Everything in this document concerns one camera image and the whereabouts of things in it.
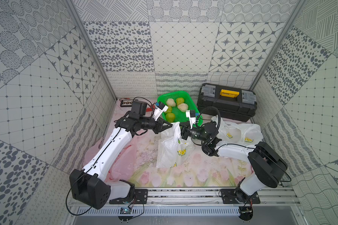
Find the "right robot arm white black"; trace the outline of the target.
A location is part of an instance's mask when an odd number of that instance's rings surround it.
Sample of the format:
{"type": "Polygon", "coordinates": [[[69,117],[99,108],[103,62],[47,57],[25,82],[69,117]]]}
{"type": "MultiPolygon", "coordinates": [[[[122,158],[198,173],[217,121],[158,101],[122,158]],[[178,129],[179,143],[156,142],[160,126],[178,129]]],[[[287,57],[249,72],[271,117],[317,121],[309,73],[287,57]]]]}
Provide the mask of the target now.
{"type": "Polygon", "coordinates": [[[231,157],[250,164],[252,174],[242,179],[234,190],[238,202],[244,203],[264,187],[276,188],[287,174],[287,163],[266,142],[260,141],[249,146],[227,143],[217,137],[219,124],[216,122],[201,127],[181,122],[179,126],[181,137],[201,141],[201,149],[206,155],[231,157]]]}

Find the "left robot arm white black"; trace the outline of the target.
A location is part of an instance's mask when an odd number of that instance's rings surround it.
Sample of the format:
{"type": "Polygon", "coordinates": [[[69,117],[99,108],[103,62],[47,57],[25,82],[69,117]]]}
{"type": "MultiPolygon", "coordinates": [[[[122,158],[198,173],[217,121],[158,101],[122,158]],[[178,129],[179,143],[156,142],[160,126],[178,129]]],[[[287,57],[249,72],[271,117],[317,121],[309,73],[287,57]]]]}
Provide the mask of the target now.
{"type": "Polygon", "coordinates": [[[81,170],[75,169],[69,176],[70,191],[73,199],[91,208],[101,209],[107,201],[134,200],[134,184],[119,180],[106,184],[108,172],[123,148],[130,143],[138,131],[152,130],[155,134],[172,127],[172,124],[161,118],[161,114],[168,110],[162,103],[155,103],[151,116],[146,116],[147,103],[134,100],[131,110],[117,120],[115,128],[102,148],[81,170]]]}

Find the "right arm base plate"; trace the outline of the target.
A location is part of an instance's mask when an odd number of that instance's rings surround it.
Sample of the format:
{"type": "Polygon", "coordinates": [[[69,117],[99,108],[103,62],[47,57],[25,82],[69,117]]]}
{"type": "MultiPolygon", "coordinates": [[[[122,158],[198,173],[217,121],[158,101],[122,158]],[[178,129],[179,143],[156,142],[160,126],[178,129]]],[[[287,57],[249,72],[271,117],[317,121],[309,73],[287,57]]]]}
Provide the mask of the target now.
{"type": "Polygon", "coordinates": [[[233,188],[225,188],[219,191],[223,204],[260,204],[258,193],[255,192],[253,195],[247,195],[240,189],[236,190],[233,188]]]}

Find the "pink plastic bag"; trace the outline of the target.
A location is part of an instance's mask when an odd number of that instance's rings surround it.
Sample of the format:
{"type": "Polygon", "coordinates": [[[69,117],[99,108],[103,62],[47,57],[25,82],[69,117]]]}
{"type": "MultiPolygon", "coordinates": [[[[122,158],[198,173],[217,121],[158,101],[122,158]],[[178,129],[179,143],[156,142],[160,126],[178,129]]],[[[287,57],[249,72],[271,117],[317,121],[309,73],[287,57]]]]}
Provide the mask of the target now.
{"type": "MultiPolygon", "coordinates": [[[[134,166],[137,158],[137,138],[133,138],[128,143],[118,157],[115,159],[114,164],[107,173],[105,183],[117,182],[119,180],[128,181],[134,173],[134,166]]],[[[88,164],[94,156],[99,152],[99,146],[102,144],[103,139],[98,140],[95,145],[90,147],[85,155],[83,166],[88,164]]]]}

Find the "lemon print plastic bag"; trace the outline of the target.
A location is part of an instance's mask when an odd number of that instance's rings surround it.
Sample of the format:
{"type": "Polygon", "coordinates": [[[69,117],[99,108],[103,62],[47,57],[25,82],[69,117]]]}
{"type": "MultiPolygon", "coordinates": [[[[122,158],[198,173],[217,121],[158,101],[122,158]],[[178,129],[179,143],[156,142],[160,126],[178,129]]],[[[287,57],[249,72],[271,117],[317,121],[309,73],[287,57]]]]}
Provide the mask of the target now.
{"type": "Polygon", "coordinates": [[[181,138],[180,123],[172,123],[171,128],[161,132],[156,168],[180,166],[189,158],[194,149],[192,141],[181,138]]]}

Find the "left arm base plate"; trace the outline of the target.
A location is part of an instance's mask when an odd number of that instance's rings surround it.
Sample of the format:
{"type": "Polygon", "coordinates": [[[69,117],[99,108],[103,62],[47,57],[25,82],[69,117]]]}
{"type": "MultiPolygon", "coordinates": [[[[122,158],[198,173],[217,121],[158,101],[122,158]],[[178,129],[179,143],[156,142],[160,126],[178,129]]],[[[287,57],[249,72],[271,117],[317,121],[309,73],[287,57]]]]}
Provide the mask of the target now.
{"type": "Polygon", "coordinates": [[[135,188],[131,190],[126,198],[117,198],[109,200],[110,204],[146,204],[148,198],[148,189],[135,188]]]}

